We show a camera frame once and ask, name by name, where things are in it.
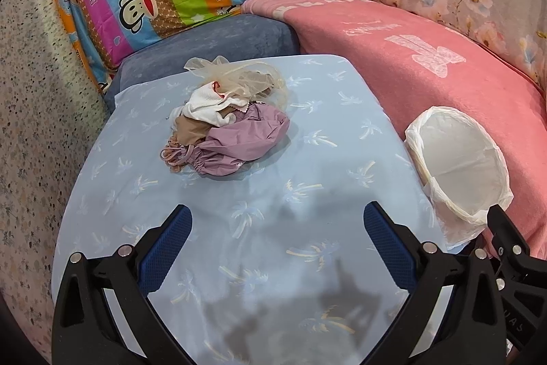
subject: purple fabric bag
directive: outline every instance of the purple fabric bag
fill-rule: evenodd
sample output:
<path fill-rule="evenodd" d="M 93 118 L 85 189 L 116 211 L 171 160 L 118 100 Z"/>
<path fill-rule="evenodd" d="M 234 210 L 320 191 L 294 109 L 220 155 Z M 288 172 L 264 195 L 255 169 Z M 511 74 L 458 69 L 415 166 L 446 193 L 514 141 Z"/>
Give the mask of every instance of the purple fabric bag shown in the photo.
<path fill-rule="evenodd" d="M 213 127 L 205 141 L 190 146 L 187 163 L 200 174 L 216 176 L 236 172 L 245 161 L 261 158 L 286 134 L 290 120 L 267 104 L 251 104 L 246 113 L 236 110 L 236 122 Z"/>

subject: pile of clothes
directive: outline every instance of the pile of clothes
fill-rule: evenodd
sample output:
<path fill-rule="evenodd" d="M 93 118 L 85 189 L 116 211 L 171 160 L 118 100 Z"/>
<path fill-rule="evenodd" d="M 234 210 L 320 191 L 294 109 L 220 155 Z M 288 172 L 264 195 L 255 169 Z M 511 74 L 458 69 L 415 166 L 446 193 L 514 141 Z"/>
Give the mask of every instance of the pile of clothes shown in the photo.
<path fill-rule="evenodd" d="M 160 156 L 172 172 L 190 165 L 200 174 L 228 175 L 285 136 L 286 87 L 273 66 L 219 57 L 212 63 L 193 58 L 185 68 L 205 83 L 170 114 L 173 135 Z"/>

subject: metal pin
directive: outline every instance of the metal pin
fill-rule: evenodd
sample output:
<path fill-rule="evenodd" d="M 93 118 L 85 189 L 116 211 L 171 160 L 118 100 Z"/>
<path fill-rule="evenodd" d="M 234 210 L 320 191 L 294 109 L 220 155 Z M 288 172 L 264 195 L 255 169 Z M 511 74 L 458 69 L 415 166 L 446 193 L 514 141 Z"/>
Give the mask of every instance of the metal pin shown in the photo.
<path fill-rule="evenodd" d="M 426 241 L 423 245 L 422 245 L 422 248 L 424 251 L 426 251 L 428 254 L 434 254 L 435 252 L 437 252 L 437 245 L 430 242 L 430 241 Z"/>
<path fill-rule="evenodd" d="M 70 256 L 70 263 L 78 263 L 81 260 L 81 254 L 79 252 L 75 252 Z"/>
<path fill-rule="evenodd" d="M 118 255 L 120 257 L 127 257 L 131 252 L 133 252 L 132 245 L 123 245 L 118 249 Z"/>
<path fill-rule="evenodd" d="M 486 255 L 486 251 L 484 249 L 481 249 L 481 248 L 475 249 L 475 255 L 478 258 L 480 258 L 481 260 L 484 260 L 486 257 L 488 257 Z"/>

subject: trash bin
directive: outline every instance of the trash bin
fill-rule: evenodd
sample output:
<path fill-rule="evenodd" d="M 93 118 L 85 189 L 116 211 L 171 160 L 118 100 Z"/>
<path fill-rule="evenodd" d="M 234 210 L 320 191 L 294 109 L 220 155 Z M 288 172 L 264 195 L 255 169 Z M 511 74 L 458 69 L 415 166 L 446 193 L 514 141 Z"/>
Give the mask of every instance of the trash bin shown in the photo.
<path fill-rule="evenodd" d="M 505 211 L 511 204 L 502 151 L 473 118 L 451 107 L 431 107 L 405 134 L 449 249 L 482 232 L 491 206 Z"/>

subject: white star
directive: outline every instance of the white star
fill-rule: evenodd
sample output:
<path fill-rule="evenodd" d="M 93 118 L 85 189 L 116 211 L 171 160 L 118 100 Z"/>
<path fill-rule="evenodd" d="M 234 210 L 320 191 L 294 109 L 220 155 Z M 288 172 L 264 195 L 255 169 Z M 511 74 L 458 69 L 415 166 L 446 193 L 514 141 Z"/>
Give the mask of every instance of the white star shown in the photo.
<path fill-rule="evenodd" d="M 205 16 L 203 14 L 196 14 L 196 16 L 192 16 L 191 19 L 194 22 L 201 22 L 205 19 Z"/>

